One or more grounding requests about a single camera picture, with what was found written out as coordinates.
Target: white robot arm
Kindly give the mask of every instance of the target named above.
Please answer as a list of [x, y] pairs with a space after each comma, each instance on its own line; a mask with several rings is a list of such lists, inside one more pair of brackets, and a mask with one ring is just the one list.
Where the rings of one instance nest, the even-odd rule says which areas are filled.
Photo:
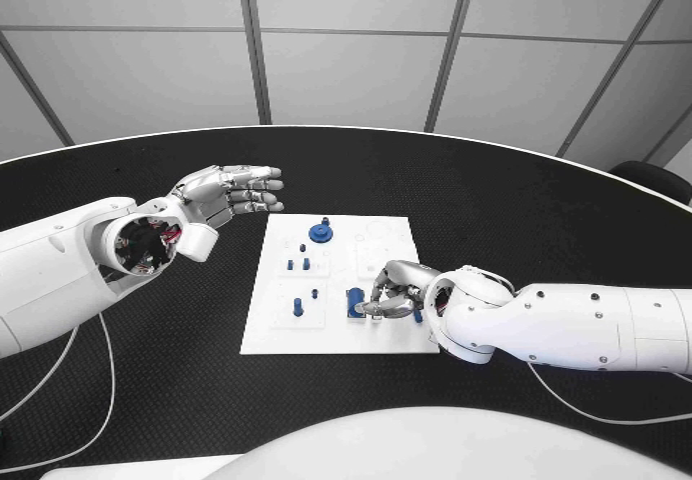
[[282, 210], [270, 167], [210, 166], [165, 197], [112, 197], [0, 232], [0, 358], [47, 342], [162, 272], [206, 261], [234, 214]]
[[[381, 291], [390, 298], [379, 302]], [[531, 284], [514, 293], [474, 267], [439, 274], [390, 261], [355, 309], [402, 317], [413, 308], [441, 347], [472, 363], [487, 363], [500, 348], [557, 367], [692, 373], [692, 290]]]

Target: table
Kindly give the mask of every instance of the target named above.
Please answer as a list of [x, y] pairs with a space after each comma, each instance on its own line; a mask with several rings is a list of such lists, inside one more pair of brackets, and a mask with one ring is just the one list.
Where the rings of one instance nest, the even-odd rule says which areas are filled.
[[[625, 182], [530, 152], [412, 132], [337, 127], [195, 130], [96, 143], [0, 165], [0, 230], [108, 196], [138, 203], [207, 165], [279, 167], [288, 213], [407, 216], [420, 261], [534, 282], [692, 287], [690, 211]], [[244, 453], [324, 420], [383, 408], [464, 406], [575, 428], [692, 473], [689, 422], [603, 425], [576, 416], [526, 365], [441, 355], [240, 356], [265, 217], [220, 229], [208, 261], [178, 258], [103, 313], [115, 352], [110, 423], [59, 466]], [[30, 390], [66, 336], [0, 361], [0, 410]], [[589, 413], [692, 410], [692, 386], [658, 373], [540, 368]], [[109, 400], [105, 341], [83, 325], [63, 365], [9, 417], [0, 468], [76, 449]], [[51, 468], [5, 478], [38, 478]]]

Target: blue object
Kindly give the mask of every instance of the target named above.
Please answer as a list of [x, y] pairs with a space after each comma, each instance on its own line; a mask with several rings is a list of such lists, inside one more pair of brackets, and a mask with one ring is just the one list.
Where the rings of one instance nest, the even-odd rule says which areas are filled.
[[309, 228], [309, 232], [306, 234], [309, 236], [309, 240], [314, 243], [327, 243], [331, 240], [331, 237], [334, 236], [334, 231], [328, 226], [327, 217], [321, 219], [321, 223], [318, 225]]
[[351, 288], [345, 290], [345, 297], [348, 299], [348, 318], [364, 318], [364, 313], [357, 313], [354, 309], [355, 303], [364, 301], [364, 292], [358, 288]]
[[292, 301], [292, 314], [299, 317], [302, 315], [302, 302], [299, 298]]

